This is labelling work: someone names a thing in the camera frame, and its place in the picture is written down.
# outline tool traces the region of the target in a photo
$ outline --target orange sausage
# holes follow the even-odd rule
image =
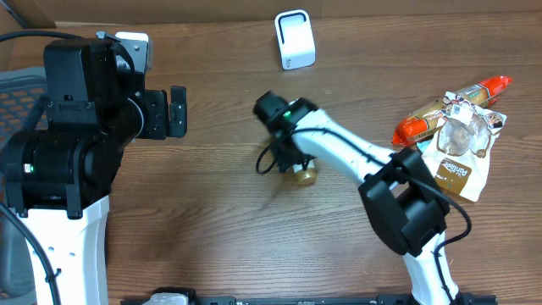
[[[512,83],[511,77],[496,76],[454,93],[475,105],[487,108],[497,102],[497,95],[510,83]],[[444,99],[440,99],[412,112],[397,125],[391,142],[394,145],[410,146],[432,136],[439,129],[437,123],[440,110],[446,108],[447,105]]]

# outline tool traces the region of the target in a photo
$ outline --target white charger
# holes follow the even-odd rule
[[[312,37],[311,20],[306,11],[292,10],[274,19],[277,30],[282,68],[297,69],[314,64],[316,48]]]

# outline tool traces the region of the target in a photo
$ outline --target snack bag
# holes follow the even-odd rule
[[[506,116],[483,109],[447,92],[453,101],[439,111],[439,130],[422,159],[437,184],[471,201],[478,201],[489,173],[489,152]]]
[[[470,101],[481,108],[487,108],[497,102],[497,95],[506,89],[508,84],[512,83],[512,78],[508,76],[496,76],[488,80],[483,80],[479,84],[463,88],[454,93]],[[410,146],[428,136],[432,136],[439,127],[440,110],[451,104],[451,101],[443,98],[434,103],[430,103],[419,110],[409,114],[395,128],[393,139],[394,145]]]

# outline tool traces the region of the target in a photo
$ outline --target small round object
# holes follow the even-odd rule
[[[294,164],[292,166],[292,171],[297,180],[297,185],[299,186],[311,186],[316,182],[317,172],[314,160],[308,162],[307,168],[303,169],[303,166],[300,164]]]

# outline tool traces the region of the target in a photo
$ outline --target wooden table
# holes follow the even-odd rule
[[[272,21],[125,26],[155,42],[148,89],[188,89],[184,139],[129,145],[108,220],[111,303],[159,286],[202,296],[354,297],[409,292],[401,257],[373,233],[356,188],[324,163],[315,186],[254,172],[268,132],[252,114],[269,89],[304,96],[390,147],[410,111],[494,75],[514,83],[476,203],[473,232],[446,249],[463,291],[542,302],[542,14],[314,20],[317,61],[280,68]],[[91,36],[96,29],[67,30]],[[48,39],[14,47],[11,69],[41,65]],[[448,236],[464,229],[452,212]]]

